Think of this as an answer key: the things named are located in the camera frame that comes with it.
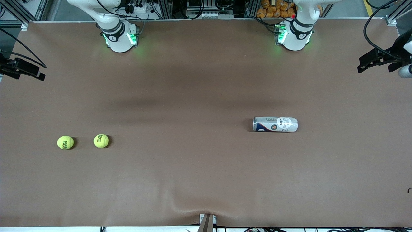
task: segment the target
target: can label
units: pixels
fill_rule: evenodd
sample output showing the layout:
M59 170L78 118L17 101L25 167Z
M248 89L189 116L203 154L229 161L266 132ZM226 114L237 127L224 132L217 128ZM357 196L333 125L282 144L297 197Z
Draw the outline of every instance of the can label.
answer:
M257 132L295 132L297 119L290 117L255 117L253 130Z

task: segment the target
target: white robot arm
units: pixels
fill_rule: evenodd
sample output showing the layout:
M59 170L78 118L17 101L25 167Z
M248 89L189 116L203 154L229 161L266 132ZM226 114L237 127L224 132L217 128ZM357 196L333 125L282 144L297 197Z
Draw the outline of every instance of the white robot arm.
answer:
M296 17L293 20L285 20L280 24L285 25L282 36L279 36L278 43L285 48L298 51L309 43L312 35L312 28L320 16L318 5L333 4L342 0L294 0L297 6Z
M90 15L103 31L107 45L115 52L127 52L137 46L139 27L119 16L111 14L106 9L118 7L120 0L67 0Z

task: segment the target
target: aluminum tennis ball can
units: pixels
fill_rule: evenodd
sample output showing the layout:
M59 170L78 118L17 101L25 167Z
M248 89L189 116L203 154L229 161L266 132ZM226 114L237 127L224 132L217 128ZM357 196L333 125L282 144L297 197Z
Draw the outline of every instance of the aluminum tennis ball can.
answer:
M297 119L291 117L254 117L253 131L256 132L295 132Z

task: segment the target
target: table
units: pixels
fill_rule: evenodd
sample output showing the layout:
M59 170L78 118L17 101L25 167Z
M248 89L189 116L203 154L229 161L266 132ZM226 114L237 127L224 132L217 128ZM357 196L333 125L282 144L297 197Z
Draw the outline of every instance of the table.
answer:
M412 227L412 82L357 73L364 23L320 20L291 52L251 20L147 22L124 54L93 23L31 23L19 38L48 68L44 82L0 84L0 226L213 213L224 226ZM380 19L369 34L396 38ZM254 133L254 116L299 129ZM109 148L94 147L99 133Z

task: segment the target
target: tennis ball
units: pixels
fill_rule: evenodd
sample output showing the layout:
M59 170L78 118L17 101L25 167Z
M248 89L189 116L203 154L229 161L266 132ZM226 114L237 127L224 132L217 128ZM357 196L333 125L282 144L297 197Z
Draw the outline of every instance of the tennis ball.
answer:
M107 135L99 134L94 137L94 145L98 148L104 148L109 144L109 137Z
M57 146L63 150L70 149L75 144L75 141L70 136L62 136L57 140Z

